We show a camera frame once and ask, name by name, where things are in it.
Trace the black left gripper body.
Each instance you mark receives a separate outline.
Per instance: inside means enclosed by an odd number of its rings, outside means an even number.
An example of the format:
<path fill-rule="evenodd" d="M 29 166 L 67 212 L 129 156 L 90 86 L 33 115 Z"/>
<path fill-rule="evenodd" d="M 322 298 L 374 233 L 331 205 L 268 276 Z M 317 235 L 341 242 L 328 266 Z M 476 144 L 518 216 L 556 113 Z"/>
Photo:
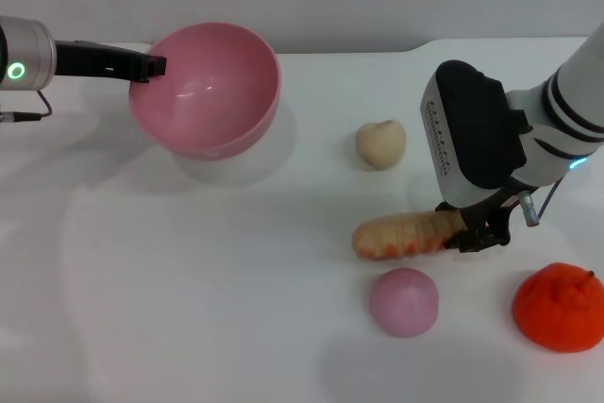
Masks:
<path fill-rule="evenodd" d="M 146 83 L 147 55 L 94 42 L 57 41 L 56 76 L 115 78 Z"/>

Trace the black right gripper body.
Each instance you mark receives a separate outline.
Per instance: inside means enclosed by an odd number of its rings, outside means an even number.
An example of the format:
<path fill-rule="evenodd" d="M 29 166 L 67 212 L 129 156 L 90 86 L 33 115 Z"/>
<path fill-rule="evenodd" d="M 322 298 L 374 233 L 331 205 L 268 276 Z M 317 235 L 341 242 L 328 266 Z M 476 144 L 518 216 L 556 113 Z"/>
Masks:
<path fill-rule="evenodd" d="M 467 228 L 471 225 L 486 224 L 486 219 L 493 210 L 498 208 L 511 208 L 513 210 L 517 205 L 517 190 L 504 187 L 489 195 L 486 199 L 468 207 L 457 208 L 443 201 L 435 210 L 437 212 L 458 212 L 465 228 Z"/>

